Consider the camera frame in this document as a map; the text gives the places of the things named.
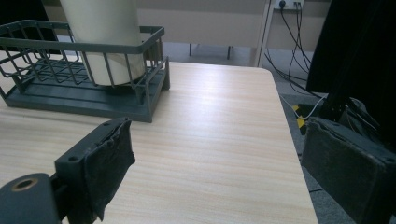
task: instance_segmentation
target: yellow tag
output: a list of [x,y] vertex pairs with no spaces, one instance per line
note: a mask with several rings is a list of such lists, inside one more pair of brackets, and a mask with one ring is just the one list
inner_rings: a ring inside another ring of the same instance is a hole
[[305,125],[305,121],[302,119],[302,117],[297,118],[297,124],[298,128],[301,128]]

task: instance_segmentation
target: gray metal frame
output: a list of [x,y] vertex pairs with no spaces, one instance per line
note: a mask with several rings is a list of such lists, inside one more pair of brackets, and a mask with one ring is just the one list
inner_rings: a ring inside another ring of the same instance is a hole
[[[41,39],[30,39],[26,29],[36,29]],[[44,40],[42,31],[45,29],[54,33],[65,31],[70,42]],[[170,89],[169,60],[163,57],[163,27],[141,26],[140,32],[149,34],[140,46],[105,45],[75,43],[69,25],[63,22],[18,21],[2,25],[0,35],[9,37],[0,37],[0,46],[7,55],[0,59],[0,72],[4,77],[11,77],[15,86],[9,92],[0,86],[0,94],[8,106],[152,122],[161,91]],[[24,38],[14,37],[16,33]],[[81,61],[87,52],[100,52],[105,60],[109,53],[123,54],[126,62],[128,55],[143,54],[146,72],[138,80],[132,80],[127,63],[130,82],[114,85],[106,63],[111,86],[99,86],[94,82],[88,60],[85,60],[86,66]],[[70,53],[77,56],[75,61],[66,57]],[[61,59],[53,59],[54,54],[60,54]],[[16,63],[19,58],[24,64]],[[4,70],[6,63],[12,64],[14,71]]]

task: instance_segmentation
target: gray floor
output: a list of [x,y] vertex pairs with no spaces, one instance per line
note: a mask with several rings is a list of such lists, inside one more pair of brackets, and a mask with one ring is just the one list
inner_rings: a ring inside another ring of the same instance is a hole
[[[210,63],[210,64],[225,64],[236,66],[251,66],[251,50],[249,48],[231,49],[231,58],[227,60],[227,47],[224,46],[206,46],[206,45],[192,45],[192,55],[189,55],[189,44],[179,43],[164,43],[164,54],[168,55],[171,62],[183,63]],[[308,57],[312,57],[312,52],[306,53]],[[284,71],[289,71],[290,60],[292,57],[290,50],[270,50],[271,58],[274,65]],[[304,61],[301,55],[297,55],[297,59],[304,67]],[[314,105],[318,98],[309,96],[295,91],[289,82],[280,77],[268,61],[262,66],[272,72],[276,87],[279,94],[291,105],[309,104]],[[291,69],[290,74],[295,77],[307,78],[307,73],[304,72],[295,63]],[[304,87],[305,81],[296,79],[297,83]],[[297,126],[295,116],[292,109],[282,101],[284,111],[290,133],[296,146],[296,153],[300,156],[304,148],[304,136],[301,135]],[[305,181],[310,191],[312,203],[318,217],[318,223],[354,223],[348,214],[338,205],[338,203],[315,181],[315,179],[303,168]]]

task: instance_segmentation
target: white wall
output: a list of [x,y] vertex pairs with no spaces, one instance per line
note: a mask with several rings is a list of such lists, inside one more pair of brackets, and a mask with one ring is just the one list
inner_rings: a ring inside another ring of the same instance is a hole
[[[42,1],[50,21],[66,21],[59,0]],[[164,26],[163,41],[250,47],[255,54],[254,65],[262,63],[261,49],[294,49],[295,46],[280,12],[274,10],[275,0],[137,1],[139,23]],[[301,29],[304,50],[315,50],[330,2],[305,0]],[[284,15],[297,35],[295,12],[285,11]]]

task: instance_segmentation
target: black cable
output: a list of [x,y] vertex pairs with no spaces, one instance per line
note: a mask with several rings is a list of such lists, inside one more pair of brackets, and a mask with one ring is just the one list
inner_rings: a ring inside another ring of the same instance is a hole
[[[301,3],[296,4],[296,8],[297,8],[296,16],[297,16],[297,31],[298,31],[297,32],[297,41],[299,42],[301,49],[303,49],[303,45],[301,43],[301,24],[303,22],[303,8],[301,7]],[[303,59],[304,59],[304,63],[305,63],[306,69],[309,71],[309,66],[308,66],[308,64],[306,62],[306,58],[305,58],[306,54],[305,54],[304,51],[302,51],[302,52],[303,52],[302,54],[303,54]],[[300,65],[300,63],[297,61],[297,59],[295,61],[301,67],[301,69],[303,69],[303,67]]]
[[[299,11],[298,7],[300,7],[300,22],[298,21],[298,14],[299,14],[298,13],[298,11]],[[305,66],[306,66],[306,68],[309,71],[310,66],[308,66],[306,60],[308,60],[309,63],[311,63],[311,61],[307,58],[307,56],[306,56],[306,54],[305,54],[305,52],[303,50],[303,45],[301,43],[301,23],[303,22],[303,7],[301,6],[301,3],[298,3],[296,5],[296,8],[297,8],[297,30],[298,30],[297,35],[298,35],[298,39],[299,39],[299,42],[300,42],[300,47],[301,47],[301,51],[302,51],[302,54],[303,54],[303,59],[304,59],[304,62],[305,62]]]
[[309,193],[318,192],[318,191],[321,191],[321,190],[323,190],[323,189],[311,189],[311,190],[309,190]]
[[[298,22],[298,15],[299,15],[299,14],[298,14],[298,12],[296,13],[296,15],[297,15],[297,26],[299,26],[299,22]],[[291,60],[290,60],[289,71],[288,71],[288,81],[289,81],[289,84],[290,84],[291,88],[292,88],[294,91],[296,91],[296,92],[298,92],[298,93],[300,93],[300,94],[309,95],[309,94],[306,94],[306,93],[304,93],[304,92],[300,92],[300,91],[297,91],[296,89],[294,89],[292,83],[290,82],[290,77],[291,77],[290,73],[291,73],[291,66],[292,66],[292,64],[293,64],[293,61],[297,62],[297,64],[300,66],[300,68],[301,68],[303,71],[305,71],[305,70],[303,69],[303,67],[299,64],[299,62],[297,61],[297,59],[296,59],[296,57],[295,57],[295,53],[296,53],[296,50],[297,50],[297,45],[298,45],[299,39],[300,39],[300,34],[297,35],[297,43],[296,43],[296,45],[294,46],[294,50],[292,51],[292,57],[291,57]]]
[[297,58],[296,58],[296,56],[295,56],[295,54],[296,54],[296,50],[297,50],[297,46],[294,48],[294,50],[292,51],[292,53],[293,53],[293,59],[294,59],[294,61],[298,64],[298,66],[301,68],[301,70],[303,70],[305,73],[309,73],[309,68],[308,68],[308,71],[306,71],[301,65],[300,65],[300,63],[297,61]]
[[305,87],[302,87],[302,86],[301,86],[300,84],[298,84],[297,82],[295,82],[295,81],[291,80],[290,78],[288,78],[288,75],[287,75],[287,74],[285,74],[284,72],[280,71],[279,69],[277,69],[277,68],[275,67],[274,63],[272,62],[269,49],[267,49],[267,53],[268,53],[268,55],[264,53],[265,57],[267,58],[268,62],[274,67],[274,69],[276,70],[276,72],[277,72],[282,78],[284,78],[285,80],[287,80],[287,81],[290,83],[290,85],[293,84],[294,86],[300,88],[301,90],[303,90],[303,91],[305,91],[305,92],[308,92],[309,94],[306,94],[306,93],[304,93],[304,92],[297,91],[297,90],[294,89],[294,87],[291,85],[291,87],[292,87],[295,91],[297,91],[297,92],[300,93],[300,94],[313,95],[313,96],[318,97],[319,99],[322,98],[321,96],[319,96],[319,95],[317,95],[317,94],[315,94],[315,93],[313,93],[313,92],[311,92],[311,91],[307,91],[307,90],[305,89]]
[[[271,1],[268,4],[268,9],[267,9],[267,16],[265,18],[265,24],[264,24],[264,34],[262,34],[262,45],[264,44],[264,39],[265,39],[265,31],[267,30],[267,23],[268,23],[268,16],[270,14],[270,8],[271,8]],[[260,47],[260,55],[262,55],[262,46]]]
[[280,10],[280,15],[281,15],[281,17],[282,17],[283,22],[285,22],[286,27],[288,28],[289,33],[290,33],[290,35],[291,35],[291,38],[294,40],[294,43],[296,43],[297,47],[300,49],[300,51],[301,51],[301,53],[303,54],[304,58],[305,58],[307,61],[309,61],[309,63],[311,63],[311,61],[309,60],[308,56],[306,56],[306,54],[305,54],[303,48],[300,46],[300,44],[298,43],[298,41],[297,41],[296,38],[294,37],[294,34],[293,34],[293,32],[291,31],[291,29],[290,29],[290,27],[289,27],[289,24],[286,22],[285,16],[283,15],[283,9]]

